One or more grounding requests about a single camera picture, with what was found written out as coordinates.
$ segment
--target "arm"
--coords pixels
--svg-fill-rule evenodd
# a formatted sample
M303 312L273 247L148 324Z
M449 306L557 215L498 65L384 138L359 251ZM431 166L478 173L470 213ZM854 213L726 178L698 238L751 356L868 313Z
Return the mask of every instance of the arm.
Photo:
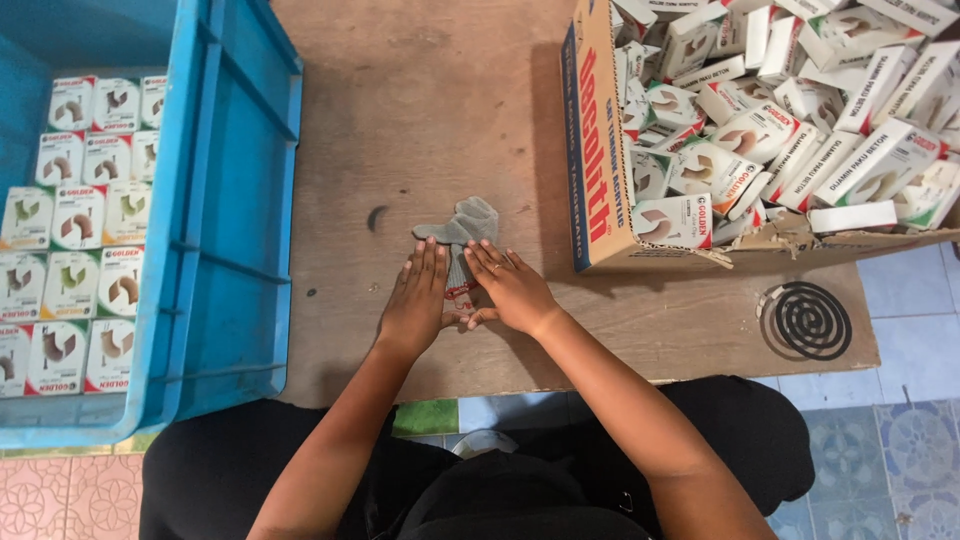
M537 272L511 250L504 258L486 240L464 253L496 304L474 313L468 328L501 319L538 340L649 482L667 538L776 539L686 417L566 313Z
M444 308L446 252L433 237L396 278L380 335L343 394L267 495L248 540L332 538L367 468L383 422L417 358L466 316Z

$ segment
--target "hand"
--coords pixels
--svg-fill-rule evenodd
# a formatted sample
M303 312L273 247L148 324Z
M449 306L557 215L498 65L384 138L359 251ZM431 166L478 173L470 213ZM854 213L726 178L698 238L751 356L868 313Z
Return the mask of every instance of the hand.
M496 307L482 307L470 315L467 328L500 319L514 330L537 338L550 321L564 310L557 304L550 287L536 270L527 266L513 250L503 257L487 239L470 241L464 249L473 277L487 289Z
M437 339L440 329L468 322L464 313L443 313L446 257L447 249L438 246L433 236L417 242L414 254L396 276L374 347L412 362Z

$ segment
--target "brown cardboard box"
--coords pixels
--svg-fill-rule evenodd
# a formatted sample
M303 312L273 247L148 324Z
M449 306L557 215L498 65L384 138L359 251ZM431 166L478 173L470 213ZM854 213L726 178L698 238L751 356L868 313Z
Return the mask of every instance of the brown cardboard box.
M580 0L561 51L570 231L577 272L800 272L960 240L960 210L926 233L848 232L823 239L790 215L710 250L656 246L634 238L620 144L609 2Z

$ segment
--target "person's left hand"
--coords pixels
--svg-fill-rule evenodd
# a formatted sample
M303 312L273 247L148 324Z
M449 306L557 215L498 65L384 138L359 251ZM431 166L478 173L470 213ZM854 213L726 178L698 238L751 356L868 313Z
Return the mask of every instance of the person's left hand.
M414 254L396 276L375 347L382 346L412 362L430 347L442 328L469 320L458 311L444 313L448 252L433 236L417 242Z

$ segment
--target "black pants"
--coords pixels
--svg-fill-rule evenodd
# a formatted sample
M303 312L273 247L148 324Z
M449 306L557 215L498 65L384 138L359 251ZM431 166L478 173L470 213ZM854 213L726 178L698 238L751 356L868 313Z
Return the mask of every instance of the black pants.
M738 377L665 385L660 391L727 463L767 516L813 485L809 435L780 393ZM243 539L280 472L325 411L258 401L177 423L144 458L140 538ZM459 457L390 436L387 419L340 524L339 538L389 537L397 518ZM551 430L520 453L557 461L591 503L660 527L643 475L596 420Z

